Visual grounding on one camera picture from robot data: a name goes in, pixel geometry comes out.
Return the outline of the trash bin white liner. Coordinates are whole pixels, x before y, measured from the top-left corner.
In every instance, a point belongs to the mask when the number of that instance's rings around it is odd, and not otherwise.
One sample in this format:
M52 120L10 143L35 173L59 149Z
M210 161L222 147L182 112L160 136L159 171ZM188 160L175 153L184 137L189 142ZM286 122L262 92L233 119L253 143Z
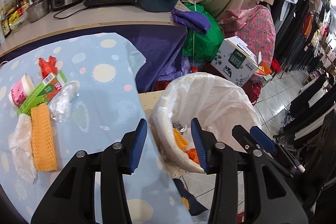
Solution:
M161 153L173 165L193 173L204 171L177 146L173 134L173 123L190 126L193 118L218 141L239 152L244 149L232 136L234 126L246 130L261 126L258 112L244 90L234 83L200 72L173 80L151 111L149 122Z

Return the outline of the white paper towel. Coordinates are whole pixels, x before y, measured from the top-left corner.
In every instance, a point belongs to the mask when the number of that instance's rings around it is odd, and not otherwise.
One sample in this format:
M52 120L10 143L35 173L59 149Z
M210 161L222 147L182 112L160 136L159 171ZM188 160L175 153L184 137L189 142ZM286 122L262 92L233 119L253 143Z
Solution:
M15 170L29 184L33 184L37 178L31 137L32 123L30 116L19 114L15 131L9 136L8 145L12 153Z

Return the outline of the blue patterned tablecloth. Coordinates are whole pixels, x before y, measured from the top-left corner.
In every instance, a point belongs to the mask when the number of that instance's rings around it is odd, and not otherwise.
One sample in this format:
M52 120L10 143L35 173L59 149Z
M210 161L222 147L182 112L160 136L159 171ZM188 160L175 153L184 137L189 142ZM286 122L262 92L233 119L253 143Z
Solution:
M9 101L9 93L24 75L34 84L41 83L38 59L50 56L56 58L56 65L66 79L79 85L70 119L52 122L59 168L77 151L100 152L120 141L145 117L135 84L135 75L145 64L145 57L118 34L62 40L5 64L1 69L1 186L26 221L31 220L57 173L39 172L34 183L25 181L17 173L9 139L18 117ZM138 168L123 181L133 223L192 222L151 132L147 133Z

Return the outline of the steel wool scrubber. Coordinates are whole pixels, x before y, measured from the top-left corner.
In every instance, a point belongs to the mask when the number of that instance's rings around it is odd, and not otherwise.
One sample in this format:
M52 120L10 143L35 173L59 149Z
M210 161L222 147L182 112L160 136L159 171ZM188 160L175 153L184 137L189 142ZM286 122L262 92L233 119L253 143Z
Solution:
M179 122L173 123L173 128L178 130L181 134L183 134L187 130L187 125L180 124Z

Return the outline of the purple cloth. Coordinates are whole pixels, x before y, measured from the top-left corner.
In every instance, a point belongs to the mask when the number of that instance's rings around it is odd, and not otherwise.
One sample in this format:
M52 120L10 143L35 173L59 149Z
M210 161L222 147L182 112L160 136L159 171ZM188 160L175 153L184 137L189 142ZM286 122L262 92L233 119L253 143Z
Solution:
M201 35L205 35L211 28L209 19L197 11L181 11L173 9L171 14L175 24L192 29Z

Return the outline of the black induction cooker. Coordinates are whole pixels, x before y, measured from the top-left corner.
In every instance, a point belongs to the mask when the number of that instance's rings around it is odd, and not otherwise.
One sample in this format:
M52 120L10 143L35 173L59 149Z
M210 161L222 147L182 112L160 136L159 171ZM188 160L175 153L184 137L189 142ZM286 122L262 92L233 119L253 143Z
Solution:
M105 6L127 6L133 5L135 0L85 0L83 5L88 8Z

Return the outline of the red plastic bag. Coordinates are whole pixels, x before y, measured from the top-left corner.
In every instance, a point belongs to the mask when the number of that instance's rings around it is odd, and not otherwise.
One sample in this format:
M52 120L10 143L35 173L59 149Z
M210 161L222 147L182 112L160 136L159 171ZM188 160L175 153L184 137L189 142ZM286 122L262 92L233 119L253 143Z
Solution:
M56 58L53 56L49 56L49 59L45 61L45 59L39 57L39 67L41 69L41 75L46 78L50 73L57 75L58 69L56 67Z

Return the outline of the orange foam fruit net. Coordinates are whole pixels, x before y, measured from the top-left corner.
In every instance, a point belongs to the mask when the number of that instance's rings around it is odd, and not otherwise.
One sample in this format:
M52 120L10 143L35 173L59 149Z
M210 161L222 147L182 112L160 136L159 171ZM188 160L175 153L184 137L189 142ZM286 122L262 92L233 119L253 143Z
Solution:
M175 138L175 142L177 146L182 151L186 151L189 146L189 142L187 141L187 139L185 139L183 135L180 133L180 131L177 130L176 128L173 128L173 134L174 134L174 138Z

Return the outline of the green toothpaste box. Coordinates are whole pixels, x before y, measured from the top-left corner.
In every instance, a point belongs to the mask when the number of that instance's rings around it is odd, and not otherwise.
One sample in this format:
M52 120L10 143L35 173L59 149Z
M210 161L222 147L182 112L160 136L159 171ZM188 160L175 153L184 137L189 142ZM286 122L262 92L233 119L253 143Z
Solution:
M58 71L57 74L50 73L18 108L17 116L20 114L31 115L32 108L42 103L48 104L66 83L67 79L62 71Z

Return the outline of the orange plastic bag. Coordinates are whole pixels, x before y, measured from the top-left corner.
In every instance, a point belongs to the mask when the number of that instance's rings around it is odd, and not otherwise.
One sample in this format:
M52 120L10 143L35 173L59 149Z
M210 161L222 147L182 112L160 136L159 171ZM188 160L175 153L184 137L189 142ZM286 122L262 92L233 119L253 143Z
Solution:
M199 164L199 159L198 159L197 151L196 151L195 148L191 148L191 149L185 151L185 153L188 155L190 160Z

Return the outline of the steel mixing bowl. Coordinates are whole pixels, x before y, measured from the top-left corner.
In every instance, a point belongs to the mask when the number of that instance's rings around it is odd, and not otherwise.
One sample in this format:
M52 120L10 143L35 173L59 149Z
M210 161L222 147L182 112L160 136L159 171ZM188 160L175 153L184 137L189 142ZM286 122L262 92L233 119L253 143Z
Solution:
M49 12L49 0L38 0L27 8L27 20L29 23L34 23L45 17Z

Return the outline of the clear food container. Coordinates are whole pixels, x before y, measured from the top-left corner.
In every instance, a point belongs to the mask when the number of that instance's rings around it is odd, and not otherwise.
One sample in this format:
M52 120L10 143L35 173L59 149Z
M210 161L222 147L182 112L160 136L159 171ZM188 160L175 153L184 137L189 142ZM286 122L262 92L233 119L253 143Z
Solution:
M17 32L21 30L27 24L27 22L27 14L23 14L10 26L10 29L12 32Z

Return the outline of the clear plastic bag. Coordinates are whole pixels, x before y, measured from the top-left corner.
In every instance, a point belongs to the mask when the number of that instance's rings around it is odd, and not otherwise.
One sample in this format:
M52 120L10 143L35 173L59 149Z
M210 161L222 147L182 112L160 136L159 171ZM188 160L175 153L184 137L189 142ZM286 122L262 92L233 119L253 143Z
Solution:
M50 116L54 121L62 123L70 119L72 101L78 95L78 89L76 82L65 84L49 102Z

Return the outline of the white green cardboard box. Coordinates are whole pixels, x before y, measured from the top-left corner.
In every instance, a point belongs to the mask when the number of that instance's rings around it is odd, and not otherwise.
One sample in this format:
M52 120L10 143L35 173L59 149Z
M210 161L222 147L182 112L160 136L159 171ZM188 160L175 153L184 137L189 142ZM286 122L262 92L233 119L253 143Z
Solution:
M242 87L261 64L261 52L254 54L238 36L225 38L211 65L235 85Z

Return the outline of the pink white paper cup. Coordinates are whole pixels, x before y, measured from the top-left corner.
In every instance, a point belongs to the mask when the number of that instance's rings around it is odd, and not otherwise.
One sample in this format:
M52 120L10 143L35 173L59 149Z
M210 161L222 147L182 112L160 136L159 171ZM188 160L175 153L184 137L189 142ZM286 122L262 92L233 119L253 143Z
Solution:
M10 103L19 108L23 102L34 91L35 87L30 77L25 73L21 79L10 89L9 101Z

